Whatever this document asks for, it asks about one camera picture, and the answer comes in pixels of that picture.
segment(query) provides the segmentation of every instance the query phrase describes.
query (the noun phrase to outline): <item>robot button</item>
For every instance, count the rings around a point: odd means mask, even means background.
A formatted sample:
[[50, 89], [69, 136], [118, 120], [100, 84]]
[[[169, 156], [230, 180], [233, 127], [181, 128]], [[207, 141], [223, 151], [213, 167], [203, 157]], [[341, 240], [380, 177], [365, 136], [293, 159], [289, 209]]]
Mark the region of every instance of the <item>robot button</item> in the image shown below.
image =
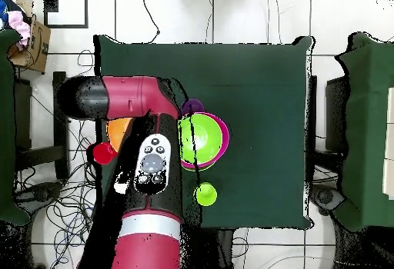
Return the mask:
[[149, 179], [148, 175], [140, 175], [139, 176], [139, 183], [146, 183], [146, 182], [148, 182], [148, 179]]
[[158, 146], [158, 147], [156, 148], [156, 151], [157, 151], [159, 154], [162, 154], [162, 153], [164, 153], [164, 148], [163, 148], [162, 146]]
[[161, 175], [155, 175], [155, 176], [152, 178], [152, 182], [153, 182], [154, 184], [159, 184], [159, 183], [161, 183], [162, 181], [163, 181], [163, 178], [162, 178]]

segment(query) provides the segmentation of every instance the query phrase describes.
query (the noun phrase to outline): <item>floor tile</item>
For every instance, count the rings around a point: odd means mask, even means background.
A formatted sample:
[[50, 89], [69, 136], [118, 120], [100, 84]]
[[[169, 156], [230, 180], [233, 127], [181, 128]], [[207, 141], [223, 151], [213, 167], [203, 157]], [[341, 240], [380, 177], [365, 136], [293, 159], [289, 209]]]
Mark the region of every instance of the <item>floor tile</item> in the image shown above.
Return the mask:
[[[246, 236], [248, 229], [239, 228], [234, 233], [234, 238]], [[304, 244], [304, 231], [294, 228], [249, 228], [249, 244]], [[244, 244], [244, 240], [235, 239], [235, 244]]]
[[394, 196], [394, 161], [387, 159], [383, 169], [383, 193]]
[[[49, 25], [56, 25], [64, 18], [71, 20], [64, 24], [75, 24], [77, 19], [73, 19], [73, 15], [79, 14], [85, 3], [83, 0], [73, 3], [59, 0], [58, 7], [57, 15], [48, 14]], [[51, 28], [49, 53], [79, 53], [82, 50], [93, 52], [93, 35], [115, 37], [115, 0], [88, 0], [88, 28]]]
[[[30, 138], [32, 148], [53, 145], [53, 87], [54, 71], [65, 71], [67, 77], [72, 77], [87, 71], [92, 67], [92, 57], [87, 54], [78, 55], [48, 55], [46, 73], [23, 71], [21, 78], [29, 80], [32, 86]], [[93, 71], [84, 75], [93, 75]], [[78, 133], [77, 125], [70, 125], [74, 134]], [[76, 142], [70, 133], [70, 143]]]
[[[154, 43], [204, 42], [212, 6], [209, 0], [145, 0], [160, 30]], [[143, 0], [116, 0], [116, 39], [148, 43], [157, 32]]]
[[[233, 257], [244, 252], [245, 247], [233, 245]], [[303, 269], [303, 255], [300, 246], [249, 245], [245, 257], [233, 258], [232, 263], [234, 269]]]
[[33, 14], [35, 18], [44, 25], [44, 0], [34, 0]]
[[322, 216], [311, 202], [309, 202], [308, 209], [308, 216], [315, 225], [306, 230], [306, 244], [335, 244], [334, 225], [330, 216]]
[[314, 54], [337, 55], [354, 32], [387, 41], [394, 36], [394, 0], [312, 0]]
[[33, 244], [33, 261], [35, 264], [44, 264], [46, 269], [50, 269], [50, 267], [59, 259], [55, 269], [76, 269], [82, 258], [83, 248], [83, 246], [68, 247], [65, 249], [65, 253], [61, 255], [64, 251], [64, 246], [58, 246], [58, 254], [56, 254], [53, 244]]
[[266, 43], [267, 3], [268, 0], [215, 0], [215, 43]]
[[58, 12], [48, 12], [48, 24], [84, 25], [85, 0], [58, 0]]
[[269, 0], [269, 7], [270, 43], [291, 44], [300, 36], [310, 35], [310, 0]]
[[387, 124], [385, 158], [394, 160], [394, 123]]
[[[344, 72], [341, 65], [334, 57], [312, 56], [312, 74], [317, 76], [316, 90], [316, 134], [319, 137], [326, 136], [326, 86], [327, 81], [342, 77]], [[318, 149], [326, 148], [326, 141], [316, 139]]]
[[305, 269], [332, 269], [336, 247], [306, 247]]
[[389, 105], [387, 107], [387, 123], [394, 123], [394, 87], [389, 88]]

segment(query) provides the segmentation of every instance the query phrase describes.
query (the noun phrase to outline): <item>green cup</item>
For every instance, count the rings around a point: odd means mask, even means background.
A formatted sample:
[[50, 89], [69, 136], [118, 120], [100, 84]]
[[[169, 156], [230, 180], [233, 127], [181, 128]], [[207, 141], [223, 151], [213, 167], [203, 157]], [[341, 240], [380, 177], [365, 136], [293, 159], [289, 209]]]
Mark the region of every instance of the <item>green cup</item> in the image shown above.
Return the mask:
[[216, 189], [208, 182], [201, 183], [194, 192], [195, 199], [201, 206], [210, 206], [218, 197]]
[[[192, 130], [194, 132], [195, 152]], [[222, 130], [218, 123], [208, 115], [195, 113], [179, 120], [179, 140], [181, 141], [181, 159], [193, 164], [211, 161], [222, 146]]]

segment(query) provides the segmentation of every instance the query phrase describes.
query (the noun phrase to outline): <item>purple bowl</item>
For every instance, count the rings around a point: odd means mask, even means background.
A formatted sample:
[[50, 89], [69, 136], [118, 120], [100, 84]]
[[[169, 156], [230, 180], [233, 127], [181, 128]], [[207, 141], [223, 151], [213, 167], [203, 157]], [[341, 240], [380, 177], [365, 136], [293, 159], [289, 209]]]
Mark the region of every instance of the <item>purple bowl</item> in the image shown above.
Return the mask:
[[[225, 122], [223, 122], [216, 115], [213, 115], [211, 113], [206, 113], [206, 112], [196, 112], [195, 114], [207, 115], [210, 118], [213, 118], [216, 121], [216, 123], [219, 125], [220, 130], [222, 131], [222, 146], [219, 150], [219, 153], [211, 161], [207, 161], [206, 163], [201, 163], [201, 164], [197, 165], [198, 168], [204, 168], [205, 166], [215, 163], [217, 160], [219, 160], [223, 156], [223, 154], [227, 150], [227, 147], [229, 146], [230, 133], [229, 133], [229, 129], [227, 128], [227, 125], [225, 125]], [[182, 160], [181, 160], [181, 164], [185, 168], [191, 168], [191, 169], [195, 168], [194, 164], [186, 163], [185, 161], [182, 161]]]
[[187, 115], [190, 112], [203, 112], [204, 105], [198, 99], [189, 99], [185, 103], [182, 104], [182, 115]]

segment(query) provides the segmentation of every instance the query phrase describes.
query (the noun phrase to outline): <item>green table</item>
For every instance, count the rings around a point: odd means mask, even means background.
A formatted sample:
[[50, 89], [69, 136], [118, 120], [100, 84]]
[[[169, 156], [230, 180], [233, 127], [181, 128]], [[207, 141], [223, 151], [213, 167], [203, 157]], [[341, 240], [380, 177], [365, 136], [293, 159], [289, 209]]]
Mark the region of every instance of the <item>green table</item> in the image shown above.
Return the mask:
[[[195, 173], [183, 170], [183, 211], [202, 227], [310, 227], [303, 217], [306, 51], [294, 45], [120, 44], [99, 36], [102, 75], [178, 79], [189, 98], [229, 126], [229, 148], [201, 172], [218, 192], [199, 209]], [[184, 98], [179, 93], [179, 105]], [[115, 161], [103, 167], [106, 192]]]
[[351, 93], [346, 104], [349, 153], [342, 179], [347, 201], [334, 214], [351, 231], [367, 226], [394, 227], [394, 201], [382, 192], [387, 100], [389, 88], [394, 87], [394, 45], [359, 33], [337, 58], [349, 75]]
[[18, 208], [12, 199], [15, 180], [15, 102], [14, 102], [14, 68], [8, 60], [8, 50], [20, 35], [13, 29], [0, 32], [0, 83], [2, 93], [0, 104], [2, 110], [2, 133], [0, 133], [0, 221], [15, 225], [30, 222], [29, 215]]

